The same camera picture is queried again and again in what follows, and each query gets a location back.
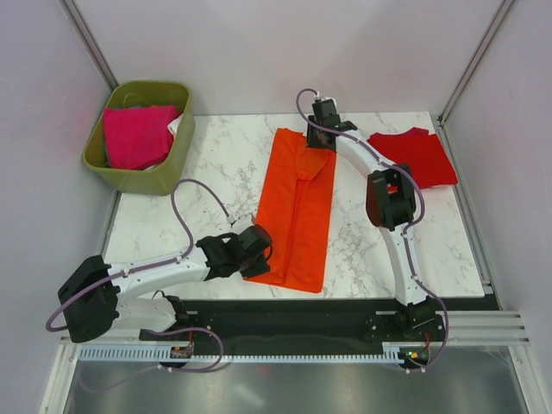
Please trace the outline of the orange t shirt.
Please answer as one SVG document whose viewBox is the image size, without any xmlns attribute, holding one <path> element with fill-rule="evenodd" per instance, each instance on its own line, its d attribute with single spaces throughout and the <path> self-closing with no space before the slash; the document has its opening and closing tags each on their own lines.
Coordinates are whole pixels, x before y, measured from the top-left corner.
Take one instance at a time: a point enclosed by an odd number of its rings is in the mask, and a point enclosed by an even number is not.
<svg viewBox="0 0 552 414">
<path fill-rule="evenodd" d="M 336 153 L 306 146 L 306 137 L 278 129 L 256 222 L 273 241 L 270 271 L 251 278 L 301 292 L 323 289 Z"/>
</svg>

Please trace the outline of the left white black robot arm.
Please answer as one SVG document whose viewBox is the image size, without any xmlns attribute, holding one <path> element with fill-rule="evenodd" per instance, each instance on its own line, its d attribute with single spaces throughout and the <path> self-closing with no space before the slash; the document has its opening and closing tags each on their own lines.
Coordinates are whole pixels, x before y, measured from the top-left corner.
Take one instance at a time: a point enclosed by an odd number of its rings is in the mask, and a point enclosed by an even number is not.
<svg viewBox="0 0 552 414">
<path fill-rule="evenodd" d="M 189 318 L 176 296 L 150 294 L 184 283 L 268 273 L 272 238 L 259 224 L 240 232 L 206 236 L 193 246 L 137 262 L 107 264 L 101 255 L 86 258 L 58 291 L 65 318 L 61 329 L 84 343 L 105 334 L 135 333 L 142 340 L 179 339 Z"/>
</svg>

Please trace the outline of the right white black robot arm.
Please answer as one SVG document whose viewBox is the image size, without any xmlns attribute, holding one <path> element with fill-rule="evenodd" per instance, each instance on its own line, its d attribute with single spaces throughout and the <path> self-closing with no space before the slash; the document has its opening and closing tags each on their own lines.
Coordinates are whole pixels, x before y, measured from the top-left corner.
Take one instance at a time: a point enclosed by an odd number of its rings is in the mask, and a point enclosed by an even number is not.
<svg viewBox="0 0 552 414">
<path fill-rule="evenodd" d="M 417 338 L 426 326 L 447 333 L 446 305 L 420 277 L 413 227 L 421 222 L 425 204 L 410 168 L 385 157 L 352 122 L 343 121 L 333 98 L 315 92 L 312 114 L 303 118 L 308 147 L 336 152 L 367 181 L 367 217 L 381 233 L 392 266 L 397 333 L 408 340 Z"/>
</svg>

